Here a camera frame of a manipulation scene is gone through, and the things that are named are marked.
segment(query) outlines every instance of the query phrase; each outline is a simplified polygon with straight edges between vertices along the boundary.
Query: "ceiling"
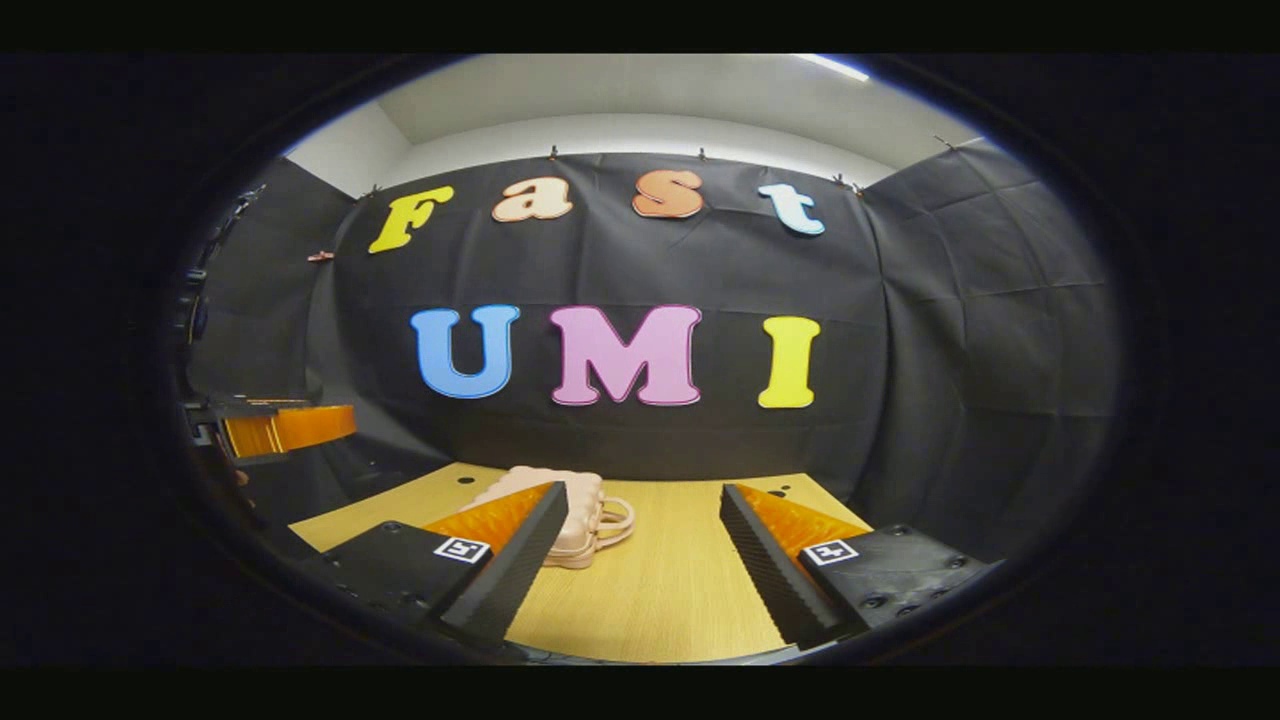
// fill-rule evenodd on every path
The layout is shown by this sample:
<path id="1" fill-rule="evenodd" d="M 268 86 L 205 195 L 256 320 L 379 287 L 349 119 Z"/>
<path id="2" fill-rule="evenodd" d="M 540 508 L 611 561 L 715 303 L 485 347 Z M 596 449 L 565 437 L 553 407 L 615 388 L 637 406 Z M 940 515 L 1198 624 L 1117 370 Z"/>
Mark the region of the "ceiling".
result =
<path id="1" fill-rule="evenodd" d="M 379 100 L 413 145 L 518 120 L 595 113 L 708 118 L 856 152 L 895 169 L 980 133 L 874 77 L 791 55 L 481 55 Z"/>

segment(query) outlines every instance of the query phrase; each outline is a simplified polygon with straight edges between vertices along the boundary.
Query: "table surface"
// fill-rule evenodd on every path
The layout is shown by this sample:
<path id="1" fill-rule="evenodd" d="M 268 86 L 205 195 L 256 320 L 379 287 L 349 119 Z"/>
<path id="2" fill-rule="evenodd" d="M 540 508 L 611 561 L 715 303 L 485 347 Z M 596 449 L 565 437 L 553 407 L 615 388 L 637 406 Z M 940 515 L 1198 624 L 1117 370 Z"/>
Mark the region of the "table surface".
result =
<path id="1" fill-rule="evenodd" d="M 454 462 L 291 528 L 323 552 L 387 520 L 421 527 L 452 515 L 504 471 Z M 635 509 L 635 532 L 598 551 L 589 568 L 543 568 L 507 639 L 620 662 L 716 661 L 786 647 L 721 523 L 723 483 L 781 491 L 792 502 L 872 529 L 805 474 L 607 479 L 607 495 Z"/>

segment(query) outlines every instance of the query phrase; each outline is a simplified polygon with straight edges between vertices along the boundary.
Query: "handbag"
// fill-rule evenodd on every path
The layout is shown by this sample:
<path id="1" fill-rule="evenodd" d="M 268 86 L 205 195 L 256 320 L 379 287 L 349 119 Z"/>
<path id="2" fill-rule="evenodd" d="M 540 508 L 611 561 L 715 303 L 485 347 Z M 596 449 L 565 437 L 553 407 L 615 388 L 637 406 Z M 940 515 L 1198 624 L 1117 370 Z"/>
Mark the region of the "handbag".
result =
<path id="1" fill-rule="evenodd" d="M 498 482 L 489 486 L 476 498 L 458 510 L 470 510 L 492 500 L 529 489 L 544 483 L 563 482 L 568 512 L 556 544 L 552 546 L 543 566 L 582 569 L 591 565 L 598 550 L 622 542 L 635 530 L 635 510 L 627 501 L 604 495 L 604 480 L 595 473 L 570 473 L 547 468 L 517 465 Z M 604 509 L 605 503 L 621 505 L 626 512 Z M 600 533 L 612 533 L 600 537 Z"/>

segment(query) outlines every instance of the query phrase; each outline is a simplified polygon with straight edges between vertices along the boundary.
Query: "foam letter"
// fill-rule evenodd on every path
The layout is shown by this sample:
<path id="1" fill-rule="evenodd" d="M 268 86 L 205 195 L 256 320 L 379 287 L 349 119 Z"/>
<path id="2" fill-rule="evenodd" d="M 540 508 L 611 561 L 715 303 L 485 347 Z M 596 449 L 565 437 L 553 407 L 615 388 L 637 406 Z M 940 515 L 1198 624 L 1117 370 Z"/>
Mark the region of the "foam letter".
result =
<path id="1" fill-rule="evenodd" d="M 760 393 L 760 407 L 808 407 L 813 405 L 809 389 L 809 346 L 822 328 L 809 318 L 769 318 L 764 332 L 773 337 L 773 369 L 769 387 Z"/>
<path id="2" fill-rule="evenodd" d="M 692 190 L 701 186 L 689 170 L 653 170 L 636 181 L 640 195 L 631 206 L 645 218 L 687 218 L 703 209 L 703 196 Z"/>
<path id="3" fill-rule="evenodd" d="M 529 218 L 549 220 L 568 213 L 568 183 L 561 178 L 532 178 L 520 181 L 502 191 L 503 200 L 493 206 L 493 219 L 499 223 L 518 223 Z"/>
<path id="4" fill-rule="evenodd" d="M 804 211 L 805 206 L 813 208 L 813 197 L 800 195 L 790 184 L 767 184 L 759 192 L 773 200 L 773 211 L 788 228 L 805 234 L 822 234 L 827 229 L 820 220 L 814 220 Z"/>
<path id="5" fill-rule="evenodd" d="M 448 202 L 453 199 L 453 187 L 444 186 L 417 195 L 406 195 L 399 200 L 392 200 L 392 214 L 387 217 L 383 232 L 378 240 L 369 246 L 369 254 L 384 250 L 396 250 L 408 245 L 411 236 L 404 232 L 406 225 L 417 229 L 431 217 L 431 209 L 436 202 Z"/>
<path id="6" fill-rule="evenodd" d="M 458 314 L 449 309 L 422 310 L 408 324 L 417 331 L 417 369 L 422 382 L 440 395 L 474 400 L 488 397 L 511 379 L 511 323 L 520 316 L 513 305 L 485 305 L 471 313 L 484 332 L 484 369 L 463 375 L 453 369 L 453 325 Z"/>
<path id="7" fill-rule="evenodd" d="M 696 307 L 659 305 L 645 315 L 630 345 L 599 307 L 571 306 L 552 313 L 552 323 L 563 334 L 564 372 L 552 400 L 561 405 L 591 405 L 600 393 L 591 387 L 590 370 L 600 378 L 613 402 L 631 393 L 640 370 L 649 368 L 648 382 L 636 397 L 645 405 L 691 405 L 701 393 L 694 387 L 694 325 L 703 319 Z"/>

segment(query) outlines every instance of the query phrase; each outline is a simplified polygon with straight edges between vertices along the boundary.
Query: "light blue letter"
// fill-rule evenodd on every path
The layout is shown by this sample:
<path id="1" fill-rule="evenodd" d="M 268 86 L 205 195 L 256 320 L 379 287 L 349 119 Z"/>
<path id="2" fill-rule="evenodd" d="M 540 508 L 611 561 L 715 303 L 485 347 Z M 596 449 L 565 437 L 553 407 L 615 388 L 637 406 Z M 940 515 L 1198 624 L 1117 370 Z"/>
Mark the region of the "light blue letter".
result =
<path id="1" fill-rule="evenodd" d="M 511 323 L 520 316 L 515 305 L 485 305 L 471 313 L 484 333 L 484 369 L 463 375 L 453 369 L 453 310 L 422 310 L 408 324 L 417 331 L 417 368 L 426 386 L 440 395 L 475 400 L 488 397 L 511 379 Z"/>
<path id="2" fill-rule="evenodd" d="M 773 200 L 773 211 L 788 228 L 805 234 L 822 234 L 827 229 L 822 220 L 814 220 L 804 211 L 804 206 L 813 208 L 813 197 L 800 195 L 790 184 L 767 184 L 759 192 Z"/>

